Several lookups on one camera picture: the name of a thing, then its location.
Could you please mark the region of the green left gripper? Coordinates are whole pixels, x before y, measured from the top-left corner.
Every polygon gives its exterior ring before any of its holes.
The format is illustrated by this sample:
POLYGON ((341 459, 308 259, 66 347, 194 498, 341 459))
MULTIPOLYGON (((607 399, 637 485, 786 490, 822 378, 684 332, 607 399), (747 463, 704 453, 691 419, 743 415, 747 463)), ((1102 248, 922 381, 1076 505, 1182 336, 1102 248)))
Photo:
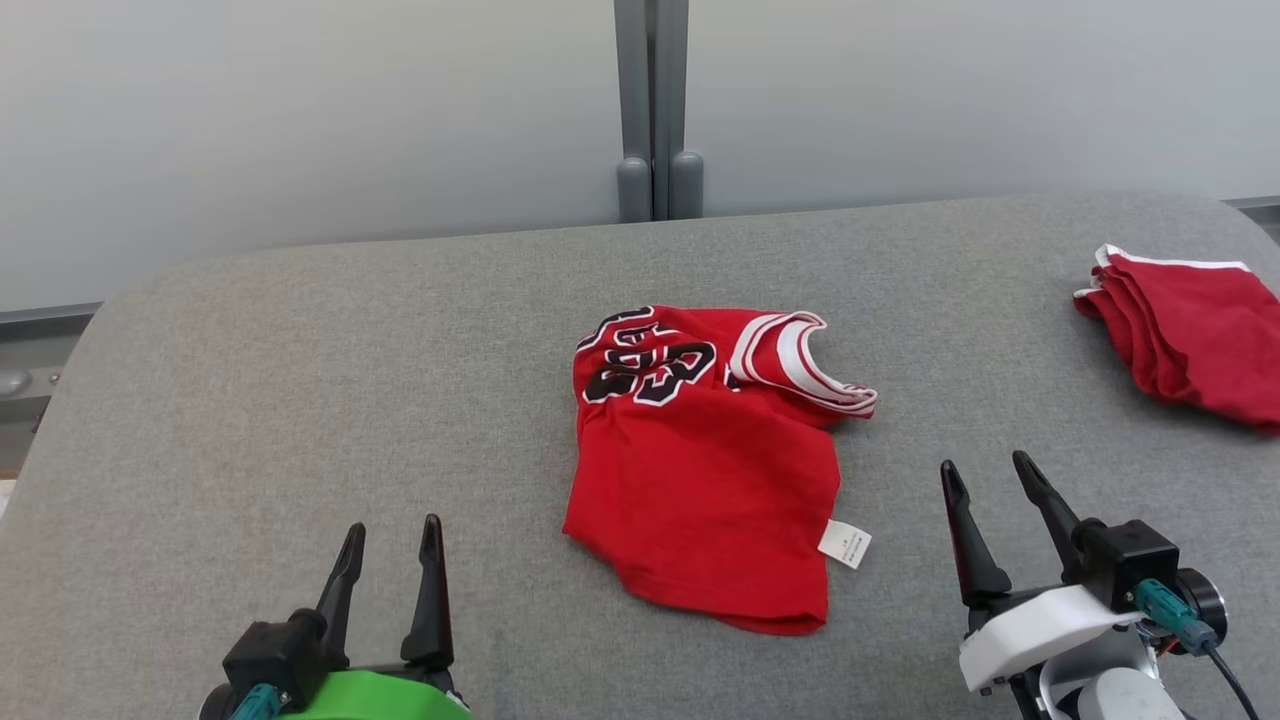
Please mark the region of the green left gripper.
POLYGON ((204 701, 200 719, 471 719, 456 692, 454 639, 442 520, 428 514, 419 544, 421 579, 410 632, 401 642, 406 664, 347 667, 349 606, 364 566, 366 527, 349 527, 316 610, 330 661, 253 660, 232 664, 228 683, 204 701))

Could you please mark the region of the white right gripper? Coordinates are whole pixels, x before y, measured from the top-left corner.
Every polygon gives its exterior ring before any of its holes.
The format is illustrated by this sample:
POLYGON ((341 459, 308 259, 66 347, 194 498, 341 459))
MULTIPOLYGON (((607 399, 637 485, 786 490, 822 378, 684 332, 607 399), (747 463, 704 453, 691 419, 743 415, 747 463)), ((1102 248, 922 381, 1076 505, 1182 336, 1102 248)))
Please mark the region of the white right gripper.
MULTIPOLYGON (((1014 451, 1012 465, 1050 533, 1061 580, 1078 582, 1082 552, 1073 534, 1079 516, 1028 452, 1014 451)), ((1117 601, 1100 598, 1083 584, 1012 592, 972 515, 972 497, 954 461, 941 462, 940 482, 969 611, 970 630, 959 651, 969 691, 1009 685, 1016 693, 1162 693, 1160 657, 1197 655, 1225 642, 1225 600, 1189 568, 1170 583, 1142 579, 1117 601)))

